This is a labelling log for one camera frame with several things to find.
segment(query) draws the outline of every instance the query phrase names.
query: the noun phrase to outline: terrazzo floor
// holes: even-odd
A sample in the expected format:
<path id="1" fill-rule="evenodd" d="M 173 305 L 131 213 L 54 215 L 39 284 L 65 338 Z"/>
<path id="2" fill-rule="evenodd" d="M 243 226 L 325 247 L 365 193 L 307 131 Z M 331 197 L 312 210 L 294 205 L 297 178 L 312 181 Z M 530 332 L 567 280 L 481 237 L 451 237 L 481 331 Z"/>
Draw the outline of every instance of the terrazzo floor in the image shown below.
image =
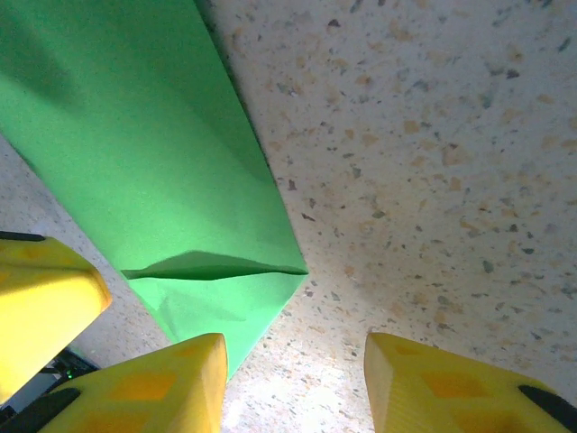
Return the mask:
<path id="1" fill-rule="evenodd" d="M 372 431 L 370 331 L 577 402 L 577 3 L 198 2 L 310 268 L 229 383 L 224 431 Z M 75 347 L 106 365 L 166 345 L 3 141 L 0 156 L 5 229 L 56 235 L 111 285 Z"/>

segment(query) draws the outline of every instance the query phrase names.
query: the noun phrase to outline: floor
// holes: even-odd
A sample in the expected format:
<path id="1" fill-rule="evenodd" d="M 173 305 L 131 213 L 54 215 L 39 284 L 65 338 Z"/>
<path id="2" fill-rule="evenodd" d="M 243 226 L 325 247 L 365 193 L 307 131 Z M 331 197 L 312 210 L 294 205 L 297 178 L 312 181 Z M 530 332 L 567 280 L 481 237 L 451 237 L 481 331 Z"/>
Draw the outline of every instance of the floor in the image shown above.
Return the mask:
<path id="1" fill-rule="evenodd" d="M 370 331 L 577 402 L 577 3 L 198 3 L 310 267 L 231 380 L 224 431 L 371 431 Z M 73 244 L 113 288 L 75 346 L 113 364 L 166 345 L 50 192 L 0 154 L 6 229 Z"/>

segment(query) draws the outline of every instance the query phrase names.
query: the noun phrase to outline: yellow foam block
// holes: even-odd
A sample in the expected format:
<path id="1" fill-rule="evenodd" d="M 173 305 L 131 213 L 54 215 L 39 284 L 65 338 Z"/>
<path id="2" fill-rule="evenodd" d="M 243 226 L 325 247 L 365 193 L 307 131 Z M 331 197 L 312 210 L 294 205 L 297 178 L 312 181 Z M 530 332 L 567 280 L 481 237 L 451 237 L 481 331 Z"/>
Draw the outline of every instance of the yellow foam block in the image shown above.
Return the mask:
<path id="1" fill-rule="evenodd" d="M 56 239 L 0 238 L 0 403 L 110 302 L 94 266 Z"/>
<path id="2" fill-rule="evenodd" d="M 206 334 L 66 382 L 81 394 L 41 433 L 216 433 L 226 347 Z"/>
<path id="3" fill-rule="evenodd" d="M 518 386 L 522 374 L 388 334 L 367 337 L 364 373 L 376 433 L 564 433 Z"/>

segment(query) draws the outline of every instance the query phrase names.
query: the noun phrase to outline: green folded paper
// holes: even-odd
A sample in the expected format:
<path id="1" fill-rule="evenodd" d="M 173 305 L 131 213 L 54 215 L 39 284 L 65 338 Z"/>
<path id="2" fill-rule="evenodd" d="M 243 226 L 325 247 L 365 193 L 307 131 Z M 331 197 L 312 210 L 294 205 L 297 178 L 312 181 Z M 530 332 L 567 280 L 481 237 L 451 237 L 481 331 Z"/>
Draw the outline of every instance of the green folded paper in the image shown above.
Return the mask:
<path id="1" fill-rule="evenodd" d="M 307 273 L 191 0 L 7 0 L 0 131 L 174 342 L 232 374 Z"/>

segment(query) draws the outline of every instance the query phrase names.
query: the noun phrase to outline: black plastic part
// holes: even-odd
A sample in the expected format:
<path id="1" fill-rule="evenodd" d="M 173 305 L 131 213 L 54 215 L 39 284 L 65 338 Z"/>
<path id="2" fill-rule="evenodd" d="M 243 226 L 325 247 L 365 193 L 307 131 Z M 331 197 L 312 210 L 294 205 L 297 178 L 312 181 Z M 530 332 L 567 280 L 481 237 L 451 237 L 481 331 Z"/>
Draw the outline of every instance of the black plastic part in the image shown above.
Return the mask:
<path id="1" fill-rule="evenodd" d="M 60 378 L 53 383 L 46 392 L 55 390 L 70 379 L 75 379 L 99 370 L 96 365 L 76 355 L 68 348 L 65 348 L 62 352 L 56 355 L 51 369 L 54 369 L 59 373 Z"/>
<path id="2" fill-rule="evenodd" d="M 76 388 L 46 394 L 0 425 L 0 433 L 37 433 L 79 395 Z"/>
<path id="3" fill-rule="evenodd" d="M 0 231 L 0 239 L 5 241 L 28 241 L 41 242 L 46 240 L 42 235 L 30 235 L 28 233 L 2 232 Z"/>
<path id="4" fill-rule="evenodd" d="M 2 409 L 0 409 L 0 425 L 3 422 L 8 421 L 14 415 L 16 415 L 16 411 L 12 406 L 4 406 Z"/>
<path id="5" fill-rule="evenodd" d="M 557 394 L 530 385 L 519 385 L 519 390 L 534 404 L 556 419 L 571 433 L 577 433 L 577 408 Z"/>

